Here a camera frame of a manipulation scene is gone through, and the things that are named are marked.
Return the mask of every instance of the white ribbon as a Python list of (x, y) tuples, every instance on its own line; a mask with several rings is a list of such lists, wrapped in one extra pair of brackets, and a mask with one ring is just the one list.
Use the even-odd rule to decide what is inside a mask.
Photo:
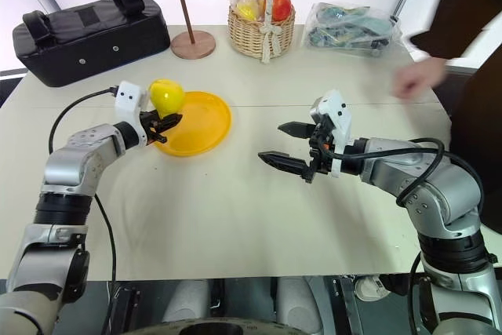
[(270, 61), (270, 42), (272, 42), (272, 52), (274, 56), (281, 55), (279, 35), (282, 33), (282, 28), (272, 24), (265, 24), (260, 27), (260, 33), (265, 35), (261, 61), (262, 63), (268, 63)]
[(260, 33), (264, 35), (261, 53), (262, 63), (268, 63), (270, 61), (270, 41), (272, 41), (272, 52), (274, 56), (281, 55), (281, 44), (279, 43), (278, 36), (282, 33), (282, 28), (272, 25), (272, 2), (273, 0), (267, 0), (264, 24), (260, 27)]

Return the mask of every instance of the table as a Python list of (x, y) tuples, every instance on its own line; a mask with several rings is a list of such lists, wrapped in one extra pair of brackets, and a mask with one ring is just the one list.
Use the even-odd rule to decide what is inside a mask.
[[(390, 94), (392, 72), (411, 59), (401, 46), (381, 58), (293, 48), (265, 66), (235, 53), (225, 26), (211, 32), (216, 51), (202, 60), (170, 50), (63, 88), (28, 74), (0, 109), (0, 278), (5, 278), (23, 228), (35, 213), (50, 126), (73, 100), (121, 80), (147, 87), (171, 78), (231, 105), (233, 124), (216, 149), (192, 158), (133, 149), (104, 173), (98, 193), (115, 232), (117, 279), (196, 279), (277, 275), (397, 273), (409, 270), (417, 235), (394, 198), (357, 177), (317, 175), (313, 184), (262, 163), (260, 151), (308, 158), (304, 140), (277, 130), (309, 122), (315, 98), (341, 91), (353, 116), (353, 137), (448, 141), (449, 119), (432, 91), (413, 104)], [(182, 27), (169, 27), (177, 35)], [(113, 98), (101, 96), (71, 111), (55, 147), (73, 132), (114, 123)], [(107, 230), (93, 204), (88, 219), (89, 279), (110, 278)], [(492, 251), (502, 236), (483, 229)]]

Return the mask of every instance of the black cable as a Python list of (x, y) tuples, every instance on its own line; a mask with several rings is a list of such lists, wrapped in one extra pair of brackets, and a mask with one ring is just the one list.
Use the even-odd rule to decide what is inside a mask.
[(413, 286), (415, 285), (415, 274), (417, 273), (417, 267), (420, 263), (420, 253), (413, 261), (411, 270), (409, 271), (409, 284), (408, 284), (408, 295), (406, 301), (408, 304), (408, 321), (409, 329), (412, 335), (417, 335), (417, 325), (415, 323), (415, 313), (413, 312)]
[[(329, 157), (329, 158), (334, 158), (337, 160), (342, 160), (342, 161), (343, 160), (366, 160), (369, 158), (380, 158), (380, 157), (395, 156), (395, 155), (407, 155), (409, 153), (433, 153), (435, 155), (438, 154), (438, 149), (436, 149), (436, 148), (409, 147), (409, 148), (390, 149), (387, 151), (356, 153), (353, 155), (343, 155), (340, 153), (332, 152), (329, 149), (326, 149), (324, 147), (324, 141), (322, 139), (318, 139), (317, 141), (318, 141), (318, 148), (321, 151), (321, 153), (324, 154), (324, 156)], [(475, 169), (460, 156), (457, 156), (454, 153), (449, 152), (449, 151), (445, 151), (444, 153), (445, 153), (446, 157), (453, 160), (458, 166), (465, 169), (469, 174), (471, 174), (471, 176), (475, 179), (476, 183), (478, 184), (479, 191), (480, 191), (478, 213), (479, 213), (479, 215), (481, 215), (483, 205), (485, 203), (485, 193), (483, 190), (481, 177), (477, 174)]]
[[(476, 181), (476, 184), (479, 187), (480, 191), (480, 196), (479, 196), (479, 203), (478, 203), (478, 213), (481, 216), (482, 210), (483, 210), (483, 205), (485, 203), (485, 192), (483, 190), (483, 185), (481, 181), (481, 177), (478, 175), (478, 173), (475, 171), (475, 169), (463, 158), (460, 156), (455, 155), (452, 152), (445, 151), (445, 145), (443, 142), (437, 139), (433, 138), (420, 138), (420, 139), (413, 139), (410, 140), (413, 143), (435, 143), (438, 148), (415, 148), (415, 147), (410, 147), (410, 148), (399, 148), (399, 149), (393, 149), (393, 150), (388, 150), (388, 151), (378, 151), (378, 152), (370, 152), (370, 153), (359, 153), (359, 154), (354, 154), (354, 155), (342, 155), (342, 154), (337, 154), (334, 152), (331, 152), (330, 150), (326, 149), (323, 144), (322, 139), (318, 139), (318, 148), (321, 150), (321, 153), (324, 155), (330, 157), (330, 158), (336, 158), (339, 160), (360, 160), (360, 159), (368, 159), (368, 158), (380, 158), (380, 157), (386, 157), (386, 156), (392, 156), (392, 155), (406, 155), (409, 153), (434, 153), (436, 154), (433, 162), (429, 165), (429, 167), (420, 175), (418, 178), (416, 178), (405, 190), (402, 191), (402, 193), (396, 198), (396, 203), (398, 206), (404, 206), (403, 202), (406, 199), (406, 196), (409, 195), (415, 188), (418, 187), (418, 185), (422, 184), (427, 177), (431, 175), (431, 173), (438, 167), (439, 163), (441, 162), (443, 156), (446, 156), (453, 160), (459, 167), (467, 171), (471, 176), (474, 178)], [(415, 258), (415, 261), (413, 262), (413, 265), (411, 267), (411, 270), (409, 272), (409, 285), (408, 285), (408, 295), (407, 295), (407, 306), (408, 306), (408, 320), (409, 320), (409, 328), (411, 329), (412, 335), (417, 335), (417, 325), (415, 323), (415, 314), (413, 312), (413, 287), (415, 285), (415, 274), (417, 272), (417, 267), (418, 264), (420, 263), (420, 253), (418, 253), (417, 257)]]
[(63, 117), (73, 107), (77, 106), (81, 102), (83, 102), (85, 100), (88, 100), (89, 98), (101, 96), (102, 94), (107, 94), (107, 93), (113, 93), (113, 94), (117, 93), (116, 87), (112, 86), (112, 87), (110, 87), (108, 89), (100, 90), (99, 92), (90, 93), (87, 96), (80, 97), (78, 100), (76, 100), (75, 102), (72, 102), (71, 104), (69, 104), (68, 106), (66, 106), (65, 109), (63, 109), (63, 111), (57, 116), (56, 120), (54, 121), (53, 127), (50, 129), (50, 134), (49, 134), (49, 154), (51, 154), (51, 153), (54, 152), (54, 149), (53, 149), (54, 133), (56, 133), (56, 128), (60, 124), (61, 119), (63, 119)]
[[(53, 148), (53, 141), (54, 141), (54, 134), (56, 133), (57, 126), (60, 124), (61, 120), (63, 117), (76, 105), (80, 104), (81, 102), (88, 100), (89, 98), (93, 98), (96, 96), (101, 96), (102, 94), (107, 94), (107, 93), (112, 93), (116, 94), (117, 93), (117, 87), (110, 87), (108, 89), (100, 90), (99, 92), (95, 93), (90, 93), (87, 96), (81, 97), (78, 100), (72, 102), (68, 106), (63, 109), (63, 111), (57, 116), (56, 120), (54, 121), (53, 127), (50, 130), (49, 133), (49, 154), (52, 154), (54, 152)], [(108, 322), (111, 317), (111, 311), (113, 309), (113, 300), (114, 300), (114, 287), (115, 287), (115, 282), (116, 282), (116, 271), (117, 271), (117, 251), (115, 248), (115, 238), (113, 236), (113, 229), (111, 227), (110, 221), (108, 220), (108, 216), (104, 210), (103, 204), (101, 203), (100, 197), (95, 194), (94, 198), (96, 199), (96, 203), (98, 207), (100, 208), (101, 215), (103, 216), (104, 223), (107, 226), (108, 230), (108, 236), (110, 237), (110, 245), (111, 245), (111, 284), (112, 284), (112, 289), (110, 289), (111, 294), (110, 294), (110, 300), (108, 301), (108, 306), (107, 306), (107, 314), (105, 316), (105, 320), (103, 323), (103, 328), (101, 330), (102, 334), (107, 333), (107, 328), (108, 328)]]

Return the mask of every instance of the yellow fruit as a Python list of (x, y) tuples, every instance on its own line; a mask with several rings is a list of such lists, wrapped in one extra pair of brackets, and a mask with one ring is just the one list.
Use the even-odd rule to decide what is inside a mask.
[(256, 21), (260, 17), (260, 7), (257, 0), (239, 0), (235, 4), (237, 14), (249, 21)]
[(160, 78), (150, 84), (150, 100), (160, 118), (179, 111), (184, 99), (185, 92), (177, 82)]

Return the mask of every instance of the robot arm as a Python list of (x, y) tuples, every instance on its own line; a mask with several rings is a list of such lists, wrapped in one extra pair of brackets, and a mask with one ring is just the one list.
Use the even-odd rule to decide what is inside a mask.
[(0, 296), (1, 333), (52, 333), (61, 307), (85, 290), (85, 223), (101, 174), (131, 147), (166, 142), (161, 133), (181, 120), (142, 111), (148, 95), (139, 86), (123, 82), (116, 96), (121, 122), (78, 132), (49, 156), (34, 223), (25, 229)]
[[(311, 117), (314, 125), (290, 122), (279, 126), (290, 136), (309, 139), (309, 165), (275, 151), (259, 153), (261, 159), (276, 169), (300, 175), (308, 183), (315, 173), (334, 177), (350, 173), (399, 197), (435, 158), (431, 153), (420, 153), (420, 146), (410, 141), (361, 138), (351, 143), (351, 115), (337, 91), (316, 100)], [(364, 154), (402, 148), (413, 148), (413, 153), (364, 158)], [(420, 282), (420, 312), (431, 332), (451, 318), (502, 329), (502, 304), (493, 270), (496, 258), (486, 252), (480, 232), (480, 196), (473, 176), (443, 158), (404, 198), (403, 206), (420, 241), (426, 275)]]

